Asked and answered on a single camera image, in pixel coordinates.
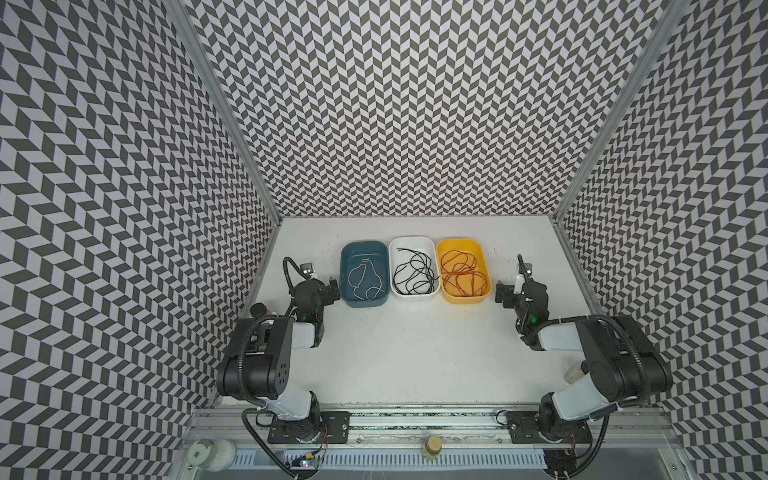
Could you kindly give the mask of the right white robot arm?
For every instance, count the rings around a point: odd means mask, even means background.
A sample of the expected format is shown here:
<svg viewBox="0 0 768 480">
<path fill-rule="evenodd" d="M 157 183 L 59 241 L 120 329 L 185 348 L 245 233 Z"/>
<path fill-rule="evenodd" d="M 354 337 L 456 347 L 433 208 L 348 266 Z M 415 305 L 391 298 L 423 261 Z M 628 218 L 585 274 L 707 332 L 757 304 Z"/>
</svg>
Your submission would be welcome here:
<svg viewBox="0 0 768 480">
<path fill-rule="evenodd" d="M 515 311 L 516 331 L 531 350 L 583 355 L 584 376 L 540 401 L 534 420 L 545 442 L 569 438 L 587 421 L 642 405 L 673 385 L 669 363 L 630 316 L 552 318 L 547 286 L 531 278 L 498 282 L 495 301 Z"/>
</svg>

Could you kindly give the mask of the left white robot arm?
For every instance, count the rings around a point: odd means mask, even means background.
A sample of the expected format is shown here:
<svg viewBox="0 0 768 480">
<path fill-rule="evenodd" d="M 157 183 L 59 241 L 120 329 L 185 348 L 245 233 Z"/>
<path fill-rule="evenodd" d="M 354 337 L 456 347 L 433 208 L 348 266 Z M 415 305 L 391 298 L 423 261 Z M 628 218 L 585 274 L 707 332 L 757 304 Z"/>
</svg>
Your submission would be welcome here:
<svg viewBox="0 0 768 480">
<path fill-rule="evenodd" d="M 283 314 L 264 304 L 251 306 L 250 316 L 236 322 L 216 373 L 216 388 L 273 415 L 271 443 L 299 444 L 319 439 L 337 441 L 342 414 L 323 412 L 317 395 L 290 380 L 292 353 L 320 345 L 325 308 L 340 299 L 335 279 L 319 280 L 313 265 L 282 261 L 289 306 Z"/>
</svg>

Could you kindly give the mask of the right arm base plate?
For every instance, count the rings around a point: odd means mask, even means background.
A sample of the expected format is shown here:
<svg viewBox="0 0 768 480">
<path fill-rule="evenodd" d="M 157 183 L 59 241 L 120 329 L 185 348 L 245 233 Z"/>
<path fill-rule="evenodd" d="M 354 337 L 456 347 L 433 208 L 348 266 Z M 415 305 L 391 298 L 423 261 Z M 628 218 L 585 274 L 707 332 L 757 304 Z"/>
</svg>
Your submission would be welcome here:
<svg viewBox="0 0 768 480">
<path fill-rule="evenodd" d="M 513 444 L 586 445 L 592 441 L 585 421 L 563 421 L 531 410 L 506 411 L 504 417 Z"/>
</svg>

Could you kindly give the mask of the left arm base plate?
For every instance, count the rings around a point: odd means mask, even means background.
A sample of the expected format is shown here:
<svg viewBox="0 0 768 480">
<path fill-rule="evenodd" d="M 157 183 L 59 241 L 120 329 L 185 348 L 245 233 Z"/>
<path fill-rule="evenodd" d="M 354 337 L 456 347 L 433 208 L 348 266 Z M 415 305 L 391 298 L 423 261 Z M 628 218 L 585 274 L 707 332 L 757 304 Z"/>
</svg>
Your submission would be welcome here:
<svg viewBox="0 0 768 480">
<path fill-rule="evenodd" d="M 349 411 L 321 411 L 311 413 L 303 420 L 280 420 L 275 418 L 270 425 L 267 441 L 270 444 L 299 445 L 346 444 L 350 429 Z"/>
</svg>

